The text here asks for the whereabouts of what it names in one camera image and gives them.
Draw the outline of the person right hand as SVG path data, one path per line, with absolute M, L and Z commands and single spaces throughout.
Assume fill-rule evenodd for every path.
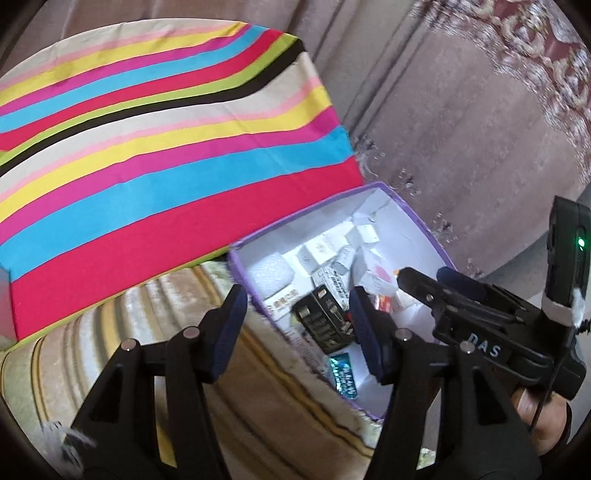
M 517 390 L 511 398 L 521 420 L 532 425 L 538 407 L 538 399 L 526 389 Z M 553 393 L 544 404 L 531 439 L 539 456 L 548 454 L 558 445 L 568 441 L 572 424 L 572 412 L 568 401 Z

